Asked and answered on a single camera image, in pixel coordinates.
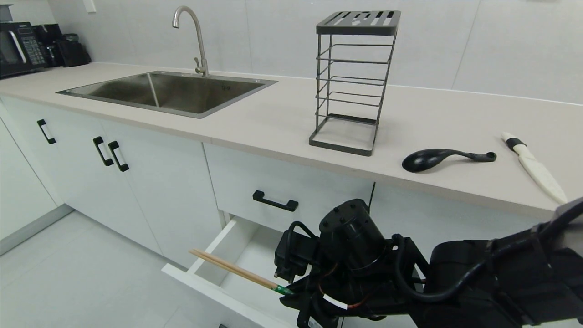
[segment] spoon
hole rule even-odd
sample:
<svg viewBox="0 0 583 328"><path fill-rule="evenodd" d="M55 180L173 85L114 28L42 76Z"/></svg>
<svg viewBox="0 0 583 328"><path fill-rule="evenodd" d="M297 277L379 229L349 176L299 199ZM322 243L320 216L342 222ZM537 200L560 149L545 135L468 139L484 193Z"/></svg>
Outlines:
<svg viewBox="0 0 583 328"><path fill-rule="evenodd" d="M433 166L441 163L446 157L451 155L462 155L474 162L494 162L496 160L496 153L473 153L461 152L453 149L424 149L417 151L407 156L403 160L403 168L409 172L417 173L431 169Z"/></svg>

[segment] white knife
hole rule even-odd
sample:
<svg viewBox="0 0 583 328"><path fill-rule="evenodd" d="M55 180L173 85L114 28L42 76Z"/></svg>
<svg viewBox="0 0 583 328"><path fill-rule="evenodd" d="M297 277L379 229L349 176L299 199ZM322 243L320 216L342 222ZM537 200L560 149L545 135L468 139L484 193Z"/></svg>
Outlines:
<svg viewBox="0 0 583 328"><path fill-rule="evenodd" d="M524 142L508 132L502 132L502 140L518 154L518 160L539 187L559 204L567 202L565 192L550 174L549 170L532 155Z"/></svg>

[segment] floor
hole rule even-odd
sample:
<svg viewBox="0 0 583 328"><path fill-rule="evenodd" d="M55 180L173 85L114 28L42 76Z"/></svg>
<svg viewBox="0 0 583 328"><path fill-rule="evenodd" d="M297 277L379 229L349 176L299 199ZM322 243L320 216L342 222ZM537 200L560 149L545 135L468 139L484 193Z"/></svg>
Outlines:
<svg viewBox="0 0 583 328"><path fill-rule="evenodd" d="M196 328L166 263L73 212L0 257L0 327Z"/></svg>

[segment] kitchen sink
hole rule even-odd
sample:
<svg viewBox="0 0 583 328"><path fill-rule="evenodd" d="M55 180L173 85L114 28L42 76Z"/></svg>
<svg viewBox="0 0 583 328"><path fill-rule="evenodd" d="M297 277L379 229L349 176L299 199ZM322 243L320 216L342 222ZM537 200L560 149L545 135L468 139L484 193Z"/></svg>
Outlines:
<svg viewBox="0 0 583 328"><path fill-rule="evenodd" d="M203 118L276 82L154 71L57 93Z"/></svg>

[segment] beige countertop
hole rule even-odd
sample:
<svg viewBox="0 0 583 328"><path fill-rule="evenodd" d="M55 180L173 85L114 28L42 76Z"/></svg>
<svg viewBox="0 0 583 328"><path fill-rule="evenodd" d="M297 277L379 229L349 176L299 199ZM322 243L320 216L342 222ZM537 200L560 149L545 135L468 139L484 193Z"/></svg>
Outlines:
<svg viewBox="0 0 583 328"><path fill-rule="evenodd" d="M166 70L92 63L0 81L0 95L172 133L288 162L425 191L466 203L548 219L557 204L528 176L500 139L522 139L551 171L569 200L583 196L583 106L519 97L389 86L371 157L308 145L315 127L315 81L251 74L278 83L203 119L99 102L57 91L144 72ZM493 151L493 163L448 159L426 173L401 168L426 148Z"/></svg>

